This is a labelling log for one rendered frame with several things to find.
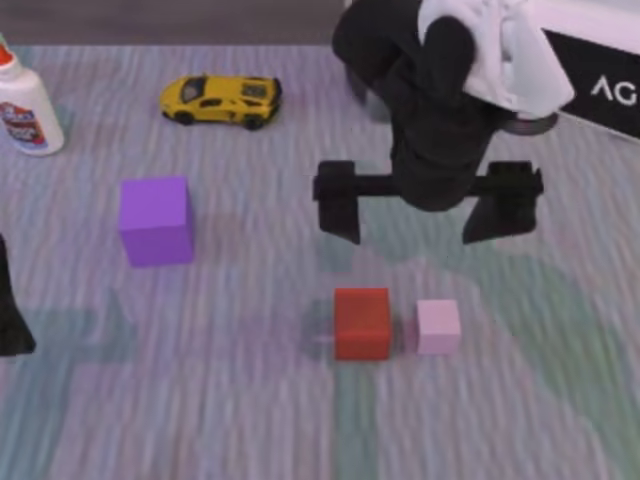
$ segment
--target yellow toy car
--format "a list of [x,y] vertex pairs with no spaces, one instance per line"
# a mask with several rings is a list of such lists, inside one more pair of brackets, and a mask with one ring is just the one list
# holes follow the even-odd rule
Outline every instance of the yellow toy car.
[[200,75],[181,77],[160,96],[163,116],[181,125],[224,122],[259,130],[280,109],[277,78]]

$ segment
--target glue bottle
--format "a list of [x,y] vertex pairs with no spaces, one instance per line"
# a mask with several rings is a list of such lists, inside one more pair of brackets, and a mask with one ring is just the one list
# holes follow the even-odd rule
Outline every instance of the glue bottle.
[[44,156],[64,145],[64,134],[40,76],[0,43],[0,120],[16,147]]

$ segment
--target black object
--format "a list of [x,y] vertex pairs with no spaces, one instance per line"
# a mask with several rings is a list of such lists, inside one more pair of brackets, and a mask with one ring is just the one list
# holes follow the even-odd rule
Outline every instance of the black object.
[[[479,196],[463,241],[529,233],[543,190],[540,172],[528,163],[500,162],[487,177],[476,177],[493,135],[513,124],[515,114],[463,91],[476,45],[459,20],[435,20],[419,42],[419,5],[419,0],[356,0],[334,32],[335,55],[391,113],[392,169],[389,176],[360,177],[353,162],[322,162],[314,182],[320,228],[359,243],[358,196],[396,195],[426,212]],[[527,133],[532,131],[529,125]]]
[[545,32],[576,96],[563,110],[640,139],[640,56]]
[[7,246],[0,235],[0,357],[27,355],[35,349],[36,341],[16,305]]

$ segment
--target pink cube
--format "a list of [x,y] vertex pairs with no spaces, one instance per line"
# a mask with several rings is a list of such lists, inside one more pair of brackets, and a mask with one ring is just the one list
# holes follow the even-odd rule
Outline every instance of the pink cube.
[[418,354],[447,355],[460,344],[461,328],[455,300],[418,301]]

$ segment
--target table surface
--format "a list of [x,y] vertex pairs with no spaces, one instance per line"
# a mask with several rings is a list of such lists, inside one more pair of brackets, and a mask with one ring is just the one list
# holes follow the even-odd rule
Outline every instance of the table surface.
[[[68,145],[0,143],[0,230],[37,352],[0,363],[3,480],[640,478],[640,146],[563,118],[489,159],[546,177],[532,235],[463,247],[467,205],[363,201],[364,243],[320,233],[321,159],[388,169],[390,132],[328,48],[19,49]],[[277,75],[260,132],[184,128],[157,95],[202,71]],[[135,270],[120,182],[186,175],[197,261]],[[394,357],[335,364],[335,287],[384,286]],[[451,357],[411,353],[419,299],[455,299]]]

